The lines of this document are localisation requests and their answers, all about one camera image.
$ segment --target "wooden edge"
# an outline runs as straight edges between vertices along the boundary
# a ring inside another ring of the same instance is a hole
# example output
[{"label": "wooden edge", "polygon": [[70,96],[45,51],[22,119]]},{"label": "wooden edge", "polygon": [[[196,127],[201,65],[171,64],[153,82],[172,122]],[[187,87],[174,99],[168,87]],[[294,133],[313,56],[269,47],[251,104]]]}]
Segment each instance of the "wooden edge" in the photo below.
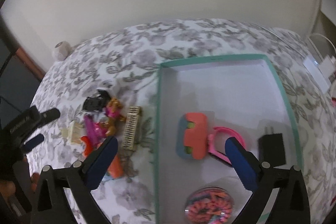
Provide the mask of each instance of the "wooden edge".
[{"label": "wooden edge", "polygon": [[45,76],[45,72],[41,70],[26,54],[26,52],[20,47],[15,52],[16,56],[23,62],[23,64],[33,73],[33,75],[42,81]]}]

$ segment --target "pink beads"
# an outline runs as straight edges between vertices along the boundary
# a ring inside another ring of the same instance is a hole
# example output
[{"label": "pink beads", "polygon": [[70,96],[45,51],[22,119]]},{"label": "pink beads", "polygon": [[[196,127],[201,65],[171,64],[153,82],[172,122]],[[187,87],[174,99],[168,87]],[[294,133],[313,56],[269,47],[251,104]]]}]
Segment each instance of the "pink beads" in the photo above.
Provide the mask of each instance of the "pink beads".
[{"label": "pink beads", "polygon": [[185,216],[193,224],[221,224],[231,216],[232,197],[222,188],[205,187],[190,195],[185,205]]}]

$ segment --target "pink watch strap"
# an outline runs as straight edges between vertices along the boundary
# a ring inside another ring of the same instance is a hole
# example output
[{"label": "pink watch strap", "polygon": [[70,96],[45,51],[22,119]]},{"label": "pink watch strap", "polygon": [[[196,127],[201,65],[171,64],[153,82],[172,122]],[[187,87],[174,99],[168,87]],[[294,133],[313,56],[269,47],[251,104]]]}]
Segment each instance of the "pink watch strap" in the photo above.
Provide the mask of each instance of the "pink watch strap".
[{"label": "pink watch strap", "polygon": [[227,127],[214,127],[213,128],[215,130],[215,133],[212,133],[210,135],[208,135],[208,152],[217,157],[217,158],[220,158],[221,160],[227,162],[228,164],[231,165],[231,162],[230,160],[228,159],[228,157],[217,151],[216,148],[215,148],[215,137],[216,137],[216,134],[218,133],[223,133],[223,134],[228,134],[230,137],[235,137],[237,139],[237,141],[243,146],[243,148],[246,148],[245,146],[245,141],[243,139],[243,137],[238,133],[236,132],[235,130],[233,129],[230,129],[230,128],[227,128]]}]

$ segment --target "tray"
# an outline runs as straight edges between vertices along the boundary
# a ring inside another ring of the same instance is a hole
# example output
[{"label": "tray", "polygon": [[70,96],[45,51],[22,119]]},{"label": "tray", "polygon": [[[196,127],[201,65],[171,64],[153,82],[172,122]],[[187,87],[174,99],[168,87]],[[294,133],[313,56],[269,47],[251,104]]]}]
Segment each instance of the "tray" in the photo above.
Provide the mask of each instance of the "tray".
[{"label": "tray", "polygon": [[[302,168],[295,116],[282,83],[267,56],[238,54],[195,57],[162,63],[159,70],[155,149],[156,223],[186,223],[184,203],[195,190],[218,186],[235,201],[228,223],[251,196],[233,168],[206,156],[202,160],[180,158],[176,150],[178,123],[187,112],[208,117],[214,126],[229,127],[245,139],[247,150],[258,158],[257,140],[265,126],[283,133],[286,165]],[[224,152],[225,138],[216,147]],[[259,219],[265,221],[278,189],[274,189]]]}]

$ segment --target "floral pattern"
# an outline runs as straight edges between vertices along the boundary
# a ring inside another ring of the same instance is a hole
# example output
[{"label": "floral pattern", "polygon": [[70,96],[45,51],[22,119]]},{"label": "floral pattern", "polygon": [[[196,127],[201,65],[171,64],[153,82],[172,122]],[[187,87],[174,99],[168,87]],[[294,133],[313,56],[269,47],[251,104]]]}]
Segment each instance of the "floral pattern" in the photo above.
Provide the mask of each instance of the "floral pattern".
[{"label": "floral pattern", "polygon": [[[125,177],[101,183],[92,192],[114,224],[155,223],[153,117],[158,64],[195,56],[263,53],[273,63],[298,123],[311,221],[322,223],[336,196],[335,117],[330,95],[322,95],[302,62],[308,48],[294,32],[221,19],[176,20],[128,27],[87,40],[56,62],[44,77],[32,105],[57,107],[61,117],[38,129],[45,141],[28,154],[31,172],[70,166],[83,160],[81,146],[70,146],[61,129],[82,121],[82,103],[106,87],[125,105],[141,105],[143,119],[136,152],[120,150]],[[85,223],[71,194],[70,207]]]}]

